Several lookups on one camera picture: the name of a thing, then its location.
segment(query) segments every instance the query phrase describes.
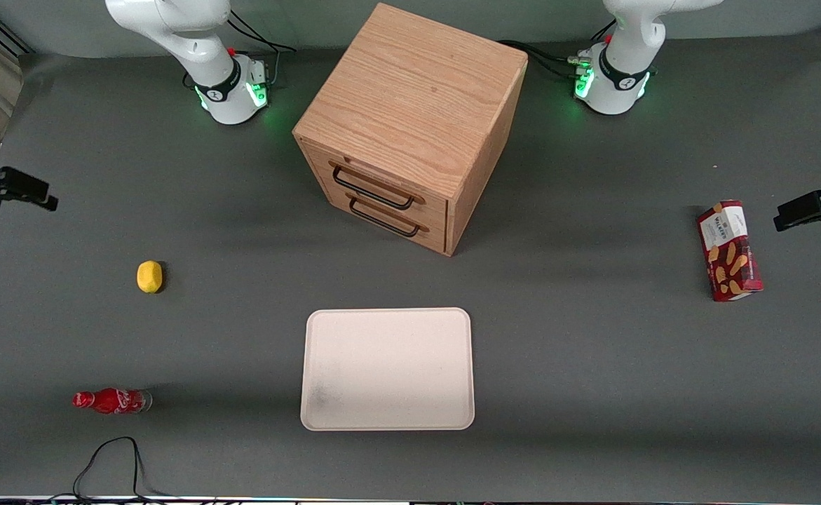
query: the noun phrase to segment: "bottle cap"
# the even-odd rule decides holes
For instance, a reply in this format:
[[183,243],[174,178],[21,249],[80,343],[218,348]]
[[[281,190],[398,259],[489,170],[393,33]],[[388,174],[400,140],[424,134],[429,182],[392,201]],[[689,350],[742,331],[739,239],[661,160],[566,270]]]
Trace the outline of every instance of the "bottle cap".
[[95,403],[95,394],[92,394],[89,391],[81,391],[80,393],[74,394],[72,403],[74,404],[74,407],[87,409],[92,407],[93,403]]

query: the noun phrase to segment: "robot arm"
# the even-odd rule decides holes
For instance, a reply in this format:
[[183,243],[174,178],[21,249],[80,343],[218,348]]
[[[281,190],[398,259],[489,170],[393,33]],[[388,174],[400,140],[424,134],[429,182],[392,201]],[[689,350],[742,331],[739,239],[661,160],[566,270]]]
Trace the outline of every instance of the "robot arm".
[[230,0],[105,0],[105,6],[118,25],[179,60],[195,81],[202,106],[218,122],[238,124],[266,106],[264,64],[230,55],[211,32],[229,19]]
[[106,0],[118,25],[151,39],[179,60],[202,86],[214,86],[233,71],[233,60],[214,33],[196,38],[178,32],[210,32],[230,16],[229,0]]
[[647,69],[666,41],[666,26],[659,19],[667,13],[698,11],[723,0],[603,0],[616,17],[616,31],[609,44],[598,42],[579,52],[588,69],[576,87],[576,97],[597,112],[621,114],[644,94]]

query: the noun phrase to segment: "gray tabletop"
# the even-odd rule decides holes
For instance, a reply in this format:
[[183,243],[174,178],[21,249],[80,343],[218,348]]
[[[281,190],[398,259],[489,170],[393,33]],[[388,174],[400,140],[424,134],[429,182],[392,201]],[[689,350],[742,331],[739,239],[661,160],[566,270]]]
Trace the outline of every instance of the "gray tabletop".
[[[0,164],[61,204],[0,213],[0,494],[67,491],[132,435],[189,495],[821,503],[821,224],[772,223],[821,188],[821,32],[670,41],[621,117],[532,65],[454,258],[327,205],[290,131],[338,57],[284,57],[236,127],[173,58],[28,61]],[[766,282],[732,304],[693,221],[724,198]],[[135,285],[147,259],[163,294]],[[310,313],[445,306],[473,321],[471,428],[302,427]],[[70,406],[110,384],[157,406]],[[128,451],[83,491],[127,494]]]

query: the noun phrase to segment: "plastic tray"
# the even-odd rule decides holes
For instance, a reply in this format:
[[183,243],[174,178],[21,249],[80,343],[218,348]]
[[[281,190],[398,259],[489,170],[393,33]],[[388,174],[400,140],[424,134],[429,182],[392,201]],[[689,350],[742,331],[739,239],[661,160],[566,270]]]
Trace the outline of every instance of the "plastic tray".
[[463,309],[321,310],[308,318],[305,428],[465,429],[474,416],[472,332]]

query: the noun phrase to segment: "wooden drawer cabinet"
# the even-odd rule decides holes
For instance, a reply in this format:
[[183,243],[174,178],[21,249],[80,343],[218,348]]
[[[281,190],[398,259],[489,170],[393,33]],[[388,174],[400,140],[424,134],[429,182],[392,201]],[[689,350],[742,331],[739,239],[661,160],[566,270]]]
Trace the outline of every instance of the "wooden drawer cabinet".
[[292,133],[334,207],[450,256],[503,152],[526,63],[379,4]]

